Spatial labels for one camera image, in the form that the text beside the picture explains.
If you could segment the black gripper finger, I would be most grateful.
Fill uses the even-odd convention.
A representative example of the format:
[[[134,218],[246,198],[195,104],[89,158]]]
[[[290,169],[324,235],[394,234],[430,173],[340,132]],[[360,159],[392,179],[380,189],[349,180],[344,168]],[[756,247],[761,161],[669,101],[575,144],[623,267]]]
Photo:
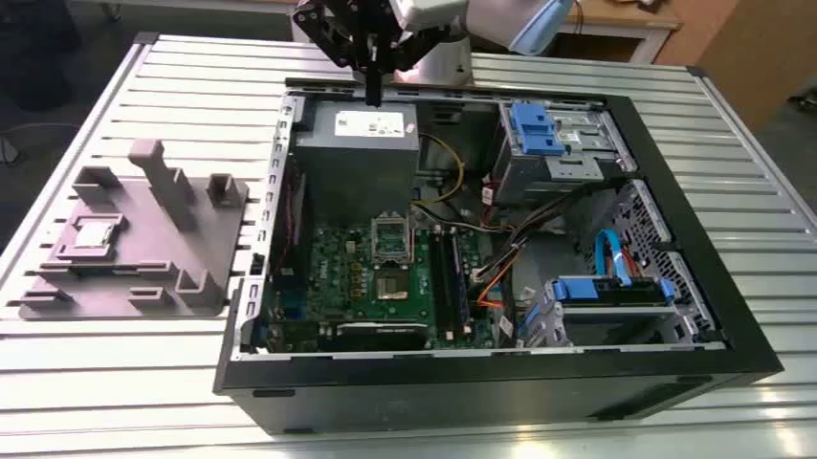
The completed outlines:
[[[365,102],[374,105],[374,59],[370,38],[356,44],[329,8],[330,1],[300,1],[291,14],[294,25],[333,63],[350,67],[365,84]]]
[[[374,34],[374,105],[382,104],[384,77],[396,71],[409,71],[433,48],[452,34],[450,26],[421,30],[402,42],[394,44],[397,29]]]

